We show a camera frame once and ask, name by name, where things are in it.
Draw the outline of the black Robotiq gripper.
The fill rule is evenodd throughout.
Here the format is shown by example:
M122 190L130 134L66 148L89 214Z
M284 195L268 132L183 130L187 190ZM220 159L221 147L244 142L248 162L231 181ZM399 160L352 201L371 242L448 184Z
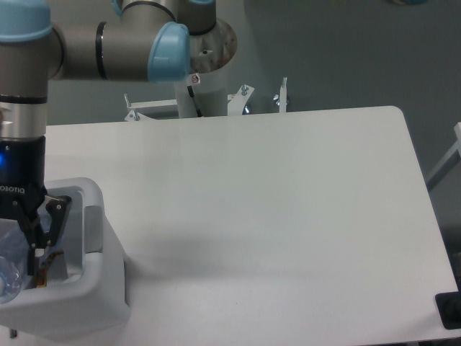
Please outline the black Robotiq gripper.
M1 141L1 218L15 220L28 243L27 275L35 276L41 251L61 239L72 198L46 195L45 137L31 141ZM13 202L17 202L17 213ZM44 229L39 210L44 207L49 227Z

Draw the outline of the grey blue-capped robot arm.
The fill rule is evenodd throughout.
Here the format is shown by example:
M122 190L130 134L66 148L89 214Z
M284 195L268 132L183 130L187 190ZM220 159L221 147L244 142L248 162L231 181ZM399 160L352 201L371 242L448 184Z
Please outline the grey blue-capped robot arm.
M70 197L44 183L48 82L181 81L190 38L216 26L214 1L114 1L119 22L84 27L51 20L46 1L1 3L1 217L28 243L27 273L63 234Z

